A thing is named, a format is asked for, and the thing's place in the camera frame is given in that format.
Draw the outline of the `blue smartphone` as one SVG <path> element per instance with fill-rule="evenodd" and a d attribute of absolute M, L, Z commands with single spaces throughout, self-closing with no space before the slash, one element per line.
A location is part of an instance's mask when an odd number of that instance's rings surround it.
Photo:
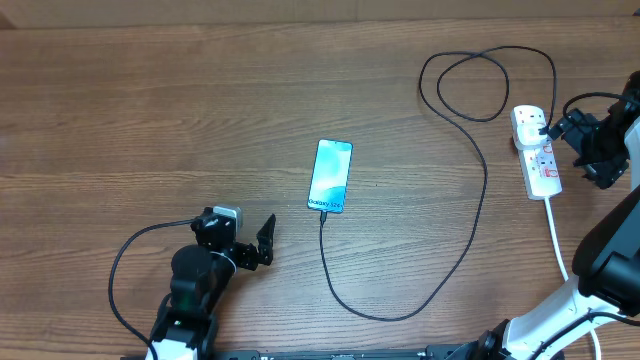
<path fill-rule="evenodd" d="M 344 211 L 353 145 L 349 142 L 320 139 L 317 144 L 307 207 L 312 210 Z"/>

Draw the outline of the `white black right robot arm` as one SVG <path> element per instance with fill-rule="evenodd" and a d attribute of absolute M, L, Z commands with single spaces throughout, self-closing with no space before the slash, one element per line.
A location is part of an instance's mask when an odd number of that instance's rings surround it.
<path fill-rule="evenodd" d="M 563 349 L 597 327 L 636 325 L 639 313 L 639 75 L 615 95 L 607 117 L 563 106 L 562 118 L 543 125 L 540 108 L 520 105 L 510 114 L 527 194 L 548 203 L 562 190 L 551 144 L 562 139 L 577 153 L 574 166 L 601 189 L 624 173 L 631 191 L 581 241 L 564 283 L 528 313 L 508 319 L 450 359 L 561 359 Z"/>

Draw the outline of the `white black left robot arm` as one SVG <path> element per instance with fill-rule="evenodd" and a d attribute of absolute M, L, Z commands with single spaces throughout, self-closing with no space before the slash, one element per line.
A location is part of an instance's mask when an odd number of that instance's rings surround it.
<path fill-rule="evenodd" d="M 236 240 L 242 227 L 239 208 L 206 207 L 187 224 L 196 243 L 179 249 L 171 260 L 170 293 L 159 307 L 147 360 L 214 359 L 214 310 L 230 280 L 240 269 L 254 271 L 273 261 L 274 214 L 256 234 L 255 245 Z"/>

